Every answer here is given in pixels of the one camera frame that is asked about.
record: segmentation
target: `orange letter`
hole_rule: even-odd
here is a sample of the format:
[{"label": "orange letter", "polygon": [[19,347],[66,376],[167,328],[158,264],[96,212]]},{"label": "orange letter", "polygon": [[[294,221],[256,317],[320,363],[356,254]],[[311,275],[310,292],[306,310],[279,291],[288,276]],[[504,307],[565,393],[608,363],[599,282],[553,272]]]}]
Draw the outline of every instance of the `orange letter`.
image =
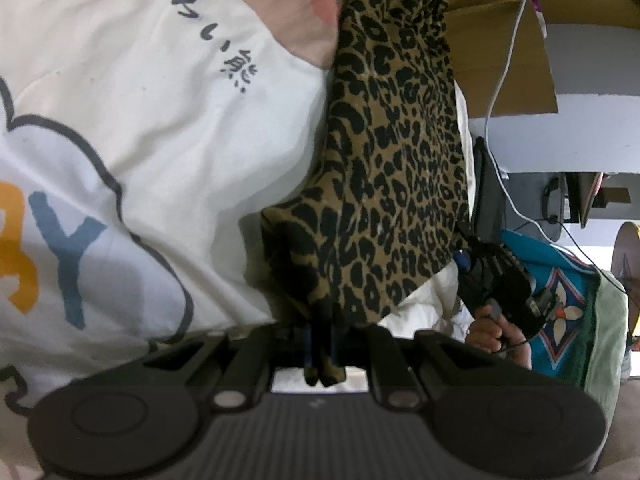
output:
[{"label": "orange letter", "polygon": [[38,299],[38,275],[33,262],[20,250],[24,196],[18,187],[0,182],[0,209],[4,210],[4,227],[0,231],[0,278],[18,276],[18,290],[9,296],[9,301],[26,314]]}]

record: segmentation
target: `human hand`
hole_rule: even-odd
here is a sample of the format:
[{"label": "human hand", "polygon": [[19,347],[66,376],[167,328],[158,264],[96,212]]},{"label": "human hand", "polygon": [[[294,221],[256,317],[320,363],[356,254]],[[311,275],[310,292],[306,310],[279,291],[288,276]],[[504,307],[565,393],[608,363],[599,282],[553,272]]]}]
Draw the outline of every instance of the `human hand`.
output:
[{"label": "human hand", "polygon": [[502,314],[497,320],[494,320],[491,313],[491,305],[476,310],[476,320],[469,328],[465,343],[491,354],[500,351],[502,343],[499,339],[504,337],[508,341],[508,345],[518,345],[507,350],[507,359],[531,370],[531,346],[529,343],[525,343],[526,338],[522,331],[514,324],[509,323]]}]

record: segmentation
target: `pink cheek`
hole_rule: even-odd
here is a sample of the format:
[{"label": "pink cheek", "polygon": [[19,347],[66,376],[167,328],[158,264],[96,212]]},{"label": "pink cheek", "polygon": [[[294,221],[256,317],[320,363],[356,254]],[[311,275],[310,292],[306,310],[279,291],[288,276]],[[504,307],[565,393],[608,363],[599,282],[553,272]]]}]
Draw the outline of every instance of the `pink cheek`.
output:
[{"label": "pink cheek", "polygon": [[326,25],[338,27],[340,7],[335,0],[311,0],[309,2],[314,14]]}]

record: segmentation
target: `leopard print cloth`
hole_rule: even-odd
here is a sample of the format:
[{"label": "leopard print cloth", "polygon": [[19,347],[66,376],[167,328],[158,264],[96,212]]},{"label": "leopard print cloth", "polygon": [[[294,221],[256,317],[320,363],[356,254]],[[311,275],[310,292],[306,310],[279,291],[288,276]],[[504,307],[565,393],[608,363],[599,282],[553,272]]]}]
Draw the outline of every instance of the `leopard print cloth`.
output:
[{"label": "leopard print cloth", "polygon": [[451,260],[468,216],[446,0],[346,0],[324,149],[262,212],[274,277],[307,319],[379,321]]}]

